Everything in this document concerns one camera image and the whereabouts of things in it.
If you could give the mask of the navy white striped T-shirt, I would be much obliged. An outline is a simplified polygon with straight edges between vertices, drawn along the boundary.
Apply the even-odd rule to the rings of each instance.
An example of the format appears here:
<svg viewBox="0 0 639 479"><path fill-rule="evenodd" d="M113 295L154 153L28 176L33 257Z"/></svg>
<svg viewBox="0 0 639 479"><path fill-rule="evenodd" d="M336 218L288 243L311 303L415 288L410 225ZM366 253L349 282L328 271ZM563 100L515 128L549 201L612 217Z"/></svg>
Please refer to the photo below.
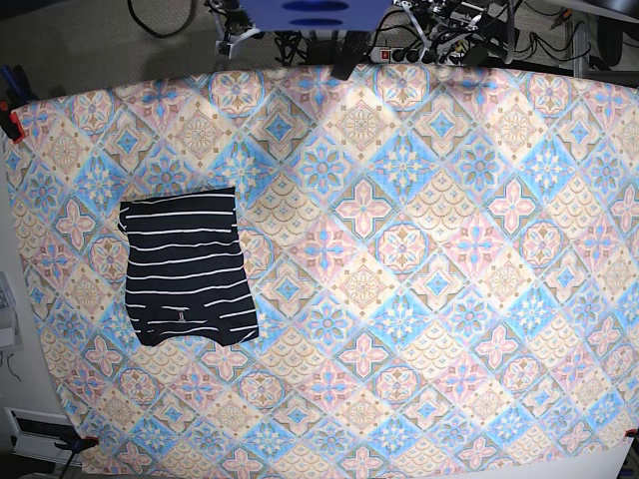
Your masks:
<svg viewBox="0 0 639 479"><path fill-rule="evenodd" d="M235 188L123 202L118 227L129 243L125 307L142 345L259 337Z"/></svg>

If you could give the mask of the colourful patterned tablecloth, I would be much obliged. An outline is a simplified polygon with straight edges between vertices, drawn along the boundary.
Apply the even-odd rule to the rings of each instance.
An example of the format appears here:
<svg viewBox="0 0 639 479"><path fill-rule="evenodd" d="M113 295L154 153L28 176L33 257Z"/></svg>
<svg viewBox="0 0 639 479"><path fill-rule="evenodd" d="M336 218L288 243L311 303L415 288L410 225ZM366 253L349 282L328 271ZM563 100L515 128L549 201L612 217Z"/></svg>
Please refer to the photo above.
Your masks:
<svg viewBox="0 0 639 479"><path fill-rule="evenodd" d="M422 66L27 105L10 227L85 472L426 477L638 425L638 94ZM123 202L235 188L258 338L144 346Z"/></svg>

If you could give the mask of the black remote control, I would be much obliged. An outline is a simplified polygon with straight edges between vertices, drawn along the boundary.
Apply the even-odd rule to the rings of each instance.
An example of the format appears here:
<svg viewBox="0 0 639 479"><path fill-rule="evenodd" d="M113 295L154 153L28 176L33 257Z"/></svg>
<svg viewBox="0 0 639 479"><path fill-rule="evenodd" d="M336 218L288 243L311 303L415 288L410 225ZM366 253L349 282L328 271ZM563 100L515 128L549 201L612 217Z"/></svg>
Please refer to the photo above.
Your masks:
<svg viewBox="0 0 639 479"><path fill-rule="evenodd" d="M347 31L333 61L330 75L341 81L349 79L355 66L368 51L371 33Z"/></svg>

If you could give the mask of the white power strip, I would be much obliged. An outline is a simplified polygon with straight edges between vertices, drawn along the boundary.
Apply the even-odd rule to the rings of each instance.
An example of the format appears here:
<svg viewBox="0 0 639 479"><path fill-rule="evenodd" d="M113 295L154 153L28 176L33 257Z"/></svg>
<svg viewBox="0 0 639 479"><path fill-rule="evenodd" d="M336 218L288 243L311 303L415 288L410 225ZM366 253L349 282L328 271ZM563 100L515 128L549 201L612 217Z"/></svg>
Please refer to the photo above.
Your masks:
<svg viewBox="0 0 639 479"><path fill-rule="evenodd" d="M373 64L441 64L460 65L466 51L463 48L453 48L445 54L435 54L425 51L420 55L419 48L373 47L368 59Z"/></svg>

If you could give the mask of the blue box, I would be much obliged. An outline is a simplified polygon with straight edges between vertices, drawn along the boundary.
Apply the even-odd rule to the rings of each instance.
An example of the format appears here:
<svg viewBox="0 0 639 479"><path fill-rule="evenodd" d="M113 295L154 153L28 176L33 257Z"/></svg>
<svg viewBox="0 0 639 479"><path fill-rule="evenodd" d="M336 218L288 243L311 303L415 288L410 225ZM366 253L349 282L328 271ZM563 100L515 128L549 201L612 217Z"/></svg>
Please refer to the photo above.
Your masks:
<svg viewBox="0 0 639 479"><path fill-rule="evenodd" d="M262 31L372 31L391 1L246 0L240 5Z"/></svg>

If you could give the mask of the orange black front clamp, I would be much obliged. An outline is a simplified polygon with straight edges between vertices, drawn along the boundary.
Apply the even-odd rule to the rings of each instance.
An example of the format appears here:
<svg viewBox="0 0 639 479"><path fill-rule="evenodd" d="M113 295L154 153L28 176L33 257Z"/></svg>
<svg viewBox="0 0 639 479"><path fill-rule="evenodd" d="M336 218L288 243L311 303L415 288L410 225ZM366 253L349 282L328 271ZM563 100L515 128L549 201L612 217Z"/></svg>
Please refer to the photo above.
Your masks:
<svg viewBox="0 0 639 479"><path fill-rule="evenodd" d="M70 451L74 454L80 454L85 450L91 449L99 444L99 440L94 437L82 438L77 435L60 436L54 443L55 447L60 450Z"/></svg>

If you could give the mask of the white box at left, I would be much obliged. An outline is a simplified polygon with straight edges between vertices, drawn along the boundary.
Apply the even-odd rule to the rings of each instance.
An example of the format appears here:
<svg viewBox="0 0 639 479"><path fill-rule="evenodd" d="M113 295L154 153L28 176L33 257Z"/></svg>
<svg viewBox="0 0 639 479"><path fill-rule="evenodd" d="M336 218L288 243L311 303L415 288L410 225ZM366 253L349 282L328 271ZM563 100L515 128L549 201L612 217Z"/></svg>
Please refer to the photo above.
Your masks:
<svg viewBox="0 0 639 479"><path fill-rule="evenodd" d="M4 271L0 273L0 346L2 352L15 352L22 348L16 300Z"/></svg>

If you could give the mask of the red black clamp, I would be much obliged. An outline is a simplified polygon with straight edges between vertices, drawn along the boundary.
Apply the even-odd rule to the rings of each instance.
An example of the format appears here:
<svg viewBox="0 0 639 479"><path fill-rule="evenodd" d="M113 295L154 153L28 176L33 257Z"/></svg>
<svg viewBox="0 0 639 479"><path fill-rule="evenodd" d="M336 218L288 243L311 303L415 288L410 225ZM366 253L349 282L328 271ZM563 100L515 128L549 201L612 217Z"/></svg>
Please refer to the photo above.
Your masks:
<svg viewBox="0 0 639 479"><path fill-rule="evenodd" d="M4 100L0 101L0 124L4 134L14 144L18 144L24 140L25 132L18 119L17 113L14 112Z"/></svg>

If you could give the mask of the white device at table edge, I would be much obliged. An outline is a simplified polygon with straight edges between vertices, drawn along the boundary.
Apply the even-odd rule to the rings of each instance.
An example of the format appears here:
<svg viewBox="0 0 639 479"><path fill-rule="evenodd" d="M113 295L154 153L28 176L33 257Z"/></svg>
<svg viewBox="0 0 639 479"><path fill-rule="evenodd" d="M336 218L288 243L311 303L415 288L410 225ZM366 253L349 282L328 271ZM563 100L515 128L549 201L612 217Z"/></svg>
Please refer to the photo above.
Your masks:
<svg viewBox="0 0 639 479"><path fill-rule="evenodd" d="M11 427L14 454L62 465L70 458L69 451L56 446L63 436L76 433L65 415L11 407L5 407L4 413Z"/></svg>

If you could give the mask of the blue handled clamp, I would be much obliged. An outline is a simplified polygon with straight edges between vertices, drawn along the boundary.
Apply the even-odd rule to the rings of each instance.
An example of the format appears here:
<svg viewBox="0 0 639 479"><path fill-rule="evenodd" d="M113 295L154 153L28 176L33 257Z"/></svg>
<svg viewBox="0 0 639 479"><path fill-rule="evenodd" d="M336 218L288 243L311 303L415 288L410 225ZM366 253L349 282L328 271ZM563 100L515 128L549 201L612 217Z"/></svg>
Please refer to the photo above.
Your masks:
<svg viewBox="0 0 639 479"><path fill-rule="evenodd" d="M9 104L12 107L18 108L38 100L37 96L32 91L24 69L20 65L16 65L14 67L2 65L1 76L8 86L6 93L9 99Z"/></svg>

